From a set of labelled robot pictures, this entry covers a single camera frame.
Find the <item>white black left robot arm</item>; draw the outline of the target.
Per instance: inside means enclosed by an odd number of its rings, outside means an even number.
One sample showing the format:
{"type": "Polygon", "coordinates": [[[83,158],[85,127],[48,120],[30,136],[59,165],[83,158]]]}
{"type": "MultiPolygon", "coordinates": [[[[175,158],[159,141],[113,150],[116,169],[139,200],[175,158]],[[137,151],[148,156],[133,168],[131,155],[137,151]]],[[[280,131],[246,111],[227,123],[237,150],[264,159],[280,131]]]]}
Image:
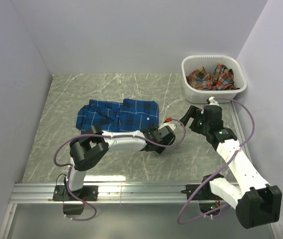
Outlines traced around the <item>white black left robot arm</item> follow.
{"type": "Polygon", "coordinates": [[[147,140],[160,145],[172,145],[175,140],[175,129],[176,125],[172,122],[148,130],[125,133],[104,131],[98,126],[92,127],[85,133],[92,133],[93,136],[75,139],[69,144],[72,169],[67,177],[65,195],[70,200],[78,200],[82,196],[86,171],[95,167],[107,152],[130,150],[155,151],[161,154],[164,147],[147,140]]]}

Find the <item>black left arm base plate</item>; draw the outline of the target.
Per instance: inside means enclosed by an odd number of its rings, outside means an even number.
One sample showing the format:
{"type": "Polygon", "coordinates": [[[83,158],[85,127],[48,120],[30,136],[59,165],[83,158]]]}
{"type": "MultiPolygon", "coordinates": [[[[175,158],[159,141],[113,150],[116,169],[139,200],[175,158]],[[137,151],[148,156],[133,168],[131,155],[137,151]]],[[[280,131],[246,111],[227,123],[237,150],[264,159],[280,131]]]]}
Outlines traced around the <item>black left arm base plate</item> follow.
{"type": "MultiPolygon", "coordinates": [[[[82,189],[74,191],[73,194],[86,201],[96,201],[98,196],[98,186],[83,186],[82,189]]],[[[65,185],[56,185],[54,188],[54,193],[52,197],[52,201],[56,202],[66,202],[66,201],[75,201],[76,199],[71,196],[68,192],[65,185]]]]}

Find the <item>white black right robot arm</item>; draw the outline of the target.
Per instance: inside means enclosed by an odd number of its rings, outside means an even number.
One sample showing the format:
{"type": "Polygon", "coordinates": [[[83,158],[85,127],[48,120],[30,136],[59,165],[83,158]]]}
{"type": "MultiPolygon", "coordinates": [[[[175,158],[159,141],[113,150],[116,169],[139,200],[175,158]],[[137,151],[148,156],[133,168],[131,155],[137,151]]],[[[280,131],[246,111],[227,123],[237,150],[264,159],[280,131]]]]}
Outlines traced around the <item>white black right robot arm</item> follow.
{"type": "Polygon", "coordinates": [[[246,229],[275,223],[280,218],[282,192],[271,186],[252,165],[234,132],[224,127],[222,109],[207,105],[203,109],[190,106],[181,119],[190,129],[206,137],[229,167],[238,186],[229,183],[219,171],[204,178],[203,182],[187,194],[186,205],[197,195],[204,198],[220,198],[236,211],[239,223],[246,229]]]}

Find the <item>blue plaid long sleeve shirt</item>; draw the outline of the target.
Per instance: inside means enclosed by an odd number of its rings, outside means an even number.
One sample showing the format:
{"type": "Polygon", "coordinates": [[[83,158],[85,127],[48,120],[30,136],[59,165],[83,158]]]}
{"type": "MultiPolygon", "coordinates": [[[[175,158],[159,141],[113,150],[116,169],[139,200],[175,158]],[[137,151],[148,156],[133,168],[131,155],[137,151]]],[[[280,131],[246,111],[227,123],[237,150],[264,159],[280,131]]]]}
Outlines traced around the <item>blue plaid long sleeve shirt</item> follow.
{"type": "Polygon", "coordinates": [[[89,100],[77,113],[75,127],[83,134],[92,126],[109,132],[130,132],[159,125],[155,101],[123,99],[120,102],[89,100]]]}

